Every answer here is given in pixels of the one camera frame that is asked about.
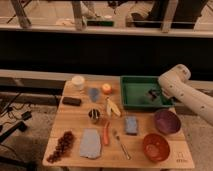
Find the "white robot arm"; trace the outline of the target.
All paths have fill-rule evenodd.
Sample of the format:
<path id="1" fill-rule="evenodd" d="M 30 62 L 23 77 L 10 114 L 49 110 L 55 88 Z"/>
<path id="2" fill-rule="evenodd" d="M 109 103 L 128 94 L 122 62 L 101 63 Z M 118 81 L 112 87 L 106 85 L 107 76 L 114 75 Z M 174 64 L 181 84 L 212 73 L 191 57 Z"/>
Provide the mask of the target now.
<path id="1" fill-rule="evenodd" d="M 191 77 L 190 70 L 177 64 L 157 77 L 162 94 L 170 99 L 175 97 L 186 107 L 213 126 L 213 97 L 208 96 L 186 84 Z"/>

